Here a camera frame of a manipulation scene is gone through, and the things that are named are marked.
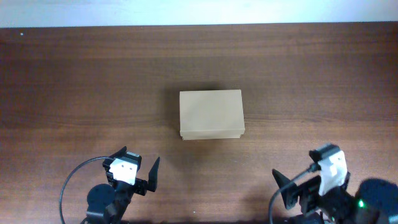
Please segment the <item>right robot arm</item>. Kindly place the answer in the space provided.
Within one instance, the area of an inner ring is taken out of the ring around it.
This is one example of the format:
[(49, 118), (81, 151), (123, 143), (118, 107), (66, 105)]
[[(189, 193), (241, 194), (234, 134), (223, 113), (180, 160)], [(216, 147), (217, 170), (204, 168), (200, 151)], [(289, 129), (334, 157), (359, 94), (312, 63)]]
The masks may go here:
[(277, 170), (272, 175), (278, 190), (269, 201), (268, 219), (278, 195), (288, 210), (300, 205), (300, 215), (286, 223), (397, 223), (397, 184), (369, 178), (354, 195), (347, 188), (350, 173), (344, 152), (336, 144), (326, 144), (309, 152), (312, 164), (293, 179)]

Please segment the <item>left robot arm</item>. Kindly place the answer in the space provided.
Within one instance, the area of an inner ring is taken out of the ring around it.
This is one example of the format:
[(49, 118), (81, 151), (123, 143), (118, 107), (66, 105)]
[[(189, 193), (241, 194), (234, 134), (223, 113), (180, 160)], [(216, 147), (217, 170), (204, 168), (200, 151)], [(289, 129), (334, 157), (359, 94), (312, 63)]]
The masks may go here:
[(124, 223), (123, 215), (134, 195), (145, 196), (157, 190), (160, 158), (154, 162), (148, 179), (137, 177), (142, 157), (124, 146), (105, 158), (103, 168), (108, 182), (94, 186), (86, 197), (86, 223)]

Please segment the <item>cardboard box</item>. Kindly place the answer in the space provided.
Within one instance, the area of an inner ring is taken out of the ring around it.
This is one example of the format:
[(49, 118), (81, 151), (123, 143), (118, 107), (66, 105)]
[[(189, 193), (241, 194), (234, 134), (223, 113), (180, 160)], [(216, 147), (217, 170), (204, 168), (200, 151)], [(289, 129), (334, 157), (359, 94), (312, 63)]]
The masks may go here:
[(245, 132), (241, 90), (181, 91), (179, 108), (184, 141), (235, 139)]

